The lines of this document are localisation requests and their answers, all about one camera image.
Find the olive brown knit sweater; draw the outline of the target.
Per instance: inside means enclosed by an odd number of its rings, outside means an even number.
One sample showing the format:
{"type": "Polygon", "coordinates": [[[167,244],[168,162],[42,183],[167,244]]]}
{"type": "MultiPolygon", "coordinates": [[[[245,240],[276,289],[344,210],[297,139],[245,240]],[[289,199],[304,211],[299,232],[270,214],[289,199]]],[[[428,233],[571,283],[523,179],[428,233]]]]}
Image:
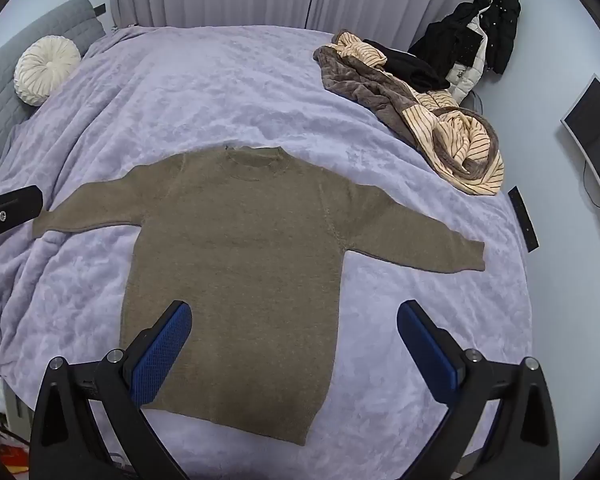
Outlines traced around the olive brown knit sweater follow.
{"type": "Polygon", "coordinates": [[[484,246],[281,148],[210,148],[81,185],[33,234],[140,230],[122,306],[130,342],[175,300],[194,330],[150,406],[303,444],[334,368],[346,252],[483,271],[484,246]]]}

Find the round cream pleated cushion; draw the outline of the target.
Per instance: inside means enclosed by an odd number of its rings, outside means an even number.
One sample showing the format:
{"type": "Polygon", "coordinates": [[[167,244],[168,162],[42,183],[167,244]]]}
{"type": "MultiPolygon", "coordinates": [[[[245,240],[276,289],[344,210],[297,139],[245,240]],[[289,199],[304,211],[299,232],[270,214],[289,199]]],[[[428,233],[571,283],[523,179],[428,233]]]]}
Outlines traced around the round cream pleated cushion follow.
{"type": "Polygon", "coordinates": [[[16,63],[16,95],[24,104],[41,106],[69,78],[81,60],[78,47],[69,38],[50,35],[36,40],[16,63]]]}

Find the lavender plush bed blanket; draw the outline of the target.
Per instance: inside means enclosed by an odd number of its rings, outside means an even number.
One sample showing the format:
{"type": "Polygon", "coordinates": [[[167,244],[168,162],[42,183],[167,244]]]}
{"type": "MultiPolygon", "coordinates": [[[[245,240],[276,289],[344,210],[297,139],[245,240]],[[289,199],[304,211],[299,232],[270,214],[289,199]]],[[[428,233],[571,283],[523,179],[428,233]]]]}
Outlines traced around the lavender plush bed blanket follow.
{"type": "Polygon", "coordinates": [[[518,362],[531,350],[526,248],[508,197],[457,191],[372,113],[325,90],[313,52],[328,40],[273,26],[122,30],[95,42],[0,148],[0,194],[34,184],[55,207],[85,182],[176,153],[279,146],[486,245],[486,270],[451,275],[347,254],[334,377],[306,445],[149,412],[192,474],[399,477],[444,414],[396,330],[404,300],[491,360],[518,362]]]}

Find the black bar at bed edge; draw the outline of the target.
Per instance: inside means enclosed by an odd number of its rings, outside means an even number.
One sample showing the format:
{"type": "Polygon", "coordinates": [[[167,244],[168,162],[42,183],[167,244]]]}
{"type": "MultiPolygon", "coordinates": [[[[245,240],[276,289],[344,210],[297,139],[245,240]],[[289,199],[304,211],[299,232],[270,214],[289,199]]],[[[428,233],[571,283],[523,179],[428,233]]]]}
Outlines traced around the black bar at bed edge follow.
{"type": "Polygon", "coordinates": [[[524,244],[526,244],[527,247],[527,252],[533,252],[535,249],[539,248],[540,244],[519,188],[516,186],[511,188],[508,191],[508,198],[513,206],[522,237],[524,238],[524,244]]]}

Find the brown striped fleece robe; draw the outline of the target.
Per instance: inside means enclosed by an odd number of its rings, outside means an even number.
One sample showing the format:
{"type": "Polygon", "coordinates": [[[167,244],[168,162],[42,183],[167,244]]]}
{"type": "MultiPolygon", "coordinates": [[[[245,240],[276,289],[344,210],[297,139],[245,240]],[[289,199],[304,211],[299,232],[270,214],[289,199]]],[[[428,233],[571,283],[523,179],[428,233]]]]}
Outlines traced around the brown striped fleece robe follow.
{"type": "Polygon", "coordinates": [[[384,70],[385,55],[347,30],[313,58],[326,90],[372,112],[454,188],[477,196],[500,192],[505,166],[498,136],[486,118],[459,106],[449,89],[417,92],[384,70]]]}

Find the black garment on bed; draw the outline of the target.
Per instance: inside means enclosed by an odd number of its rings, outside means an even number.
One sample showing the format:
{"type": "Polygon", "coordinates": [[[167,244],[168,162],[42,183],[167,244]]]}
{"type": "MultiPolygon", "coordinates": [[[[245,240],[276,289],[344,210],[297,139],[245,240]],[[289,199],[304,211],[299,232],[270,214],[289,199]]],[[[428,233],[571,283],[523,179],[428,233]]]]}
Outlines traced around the black garment on bed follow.
{"type": "Polygon", "coordinates": [[[417,92],[448,90],[450,83],[445,76],[438,73],[425,61],[408,52],[393,50],[377,41],[365,39],[383,55],[387,61],[382,66],[384,70],[409,84],[417,92]]]}

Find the black white hanging jacket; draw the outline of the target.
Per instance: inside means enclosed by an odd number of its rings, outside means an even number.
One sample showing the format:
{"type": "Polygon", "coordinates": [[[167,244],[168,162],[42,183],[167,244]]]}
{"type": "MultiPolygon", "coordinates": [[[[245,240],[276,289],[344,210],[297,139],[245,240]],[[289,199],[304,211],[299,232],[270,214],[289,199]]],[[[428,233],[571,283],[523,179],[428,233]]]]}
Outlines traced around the black white hanging jacket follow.
{"type": "Polygon", "coordinates": [[[484,72],[504,74],[512,56],[519,0],[472,0],[460,3],[442,20],[429,24],[410,47],[449,84],[456,102],[474,90],[484,72]]]}

